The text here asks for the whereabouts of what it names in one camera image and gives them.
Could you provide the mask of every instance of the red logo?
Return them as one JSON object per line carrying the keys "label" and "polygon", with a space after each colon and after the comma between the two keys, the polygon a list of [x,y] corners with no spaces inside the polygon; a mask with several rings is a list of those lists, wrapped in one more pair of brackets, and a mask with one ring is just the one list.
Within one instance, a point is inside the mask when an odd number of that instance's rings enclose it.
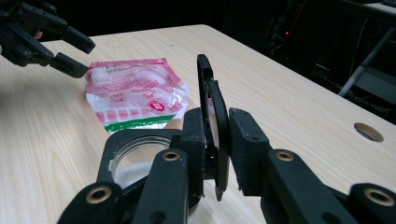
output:
{"label": "red logo", "polygon": [[158,101],[151,101],[150,103],[148,103],[148,105],[158,111],[163,112],[165,110],[165,105],[163,103],[160,103]]}

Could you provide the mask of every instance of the wooden table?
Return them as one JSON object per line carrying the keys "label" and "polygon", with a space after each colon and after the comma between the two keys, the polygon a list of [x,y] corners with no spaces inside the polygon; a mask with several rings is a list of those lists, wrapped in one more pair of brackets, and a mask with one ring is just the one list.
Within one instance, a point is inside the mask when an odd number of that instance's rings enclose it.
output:
{"label": "wooden table", "polygon": [[[166,58],[199,106],[196,57],[205,54],[227,107],[251,113],[274,148],[299,154],[320,180],[344,193],[370,182],[396,191],[396,126],[204,25],[93,36],[91,54],[63,41],[52,52],[96,61]],[[109,134],[85,98],[84,78],[0,58],[0,223],[56,223],[96,180]],[[376,129],[382,142],[355,130]],[[182,120],[166,128],[181,128]],[[243,197],[233,168],[220,203],[214,181],[189,223],[264,223],[260,199]]]}

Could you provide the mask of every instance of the plastic bag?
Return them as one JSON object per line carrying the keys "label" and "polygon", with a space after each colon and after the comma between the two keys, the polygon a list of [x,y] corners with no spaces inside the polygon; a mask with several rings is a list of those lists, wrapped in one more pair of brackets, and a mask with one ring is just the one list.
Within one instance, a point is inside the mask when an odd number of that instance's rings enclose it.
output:
{"label": "plastic bag", "polygon": [[87,100],[109,133],[163,128],[188,106],[189,89],[165,58],[95,62],[86,78]]}

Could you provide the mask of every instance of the crumpled plastic bag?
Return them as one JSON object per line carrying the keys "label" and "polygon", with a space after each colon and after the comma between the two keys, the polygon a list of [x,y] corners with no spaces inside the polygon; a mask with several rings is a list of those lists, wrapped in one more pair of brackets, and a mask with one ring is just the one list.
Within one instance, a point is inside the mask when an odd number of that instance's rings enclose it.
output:
{"label": "crumpled plastic bag", "polygon": [[86,74],[87,100],[110,133],[163,128],[181,119],[189,89],[165,58],[95,62]]}

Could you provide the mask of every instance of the black equipment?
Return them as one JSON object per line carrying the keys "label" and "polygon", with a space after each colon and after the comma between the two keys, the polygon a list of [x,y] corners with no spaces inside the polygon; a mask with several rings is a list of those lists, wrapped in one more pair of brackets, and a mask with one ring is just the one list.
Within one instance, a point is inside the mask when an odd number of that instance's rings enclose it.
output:
{"label": "black equipment", "polygon": [[56,7],[40,0],[0,0],[0,46],[10,62],[26,66],[38,63],[51,66],[70,77],[82,77],[88,67],[59,52],[56,56],[34,35],[50,32],[77,49],[90,53],[95,44],[83,33],[56,15]]}
{"label": "black equipment", "polygon": [[[304,161],[272,149],[247,112],[228,113],[204,54],[197,58],[201,107],[186,112],[182,130],[123,130],[106,141],[96,182],[65,208],[63,223],[187,223],[214,179],[216,195],[227,189],[229,160],[244,196],[261,197],[267,223],[396,223],[396,194],[362,183],[349,195],[325,186]],[[122,157],[144,144],[168,146],[149,175],[122,189],[113,174]]]}

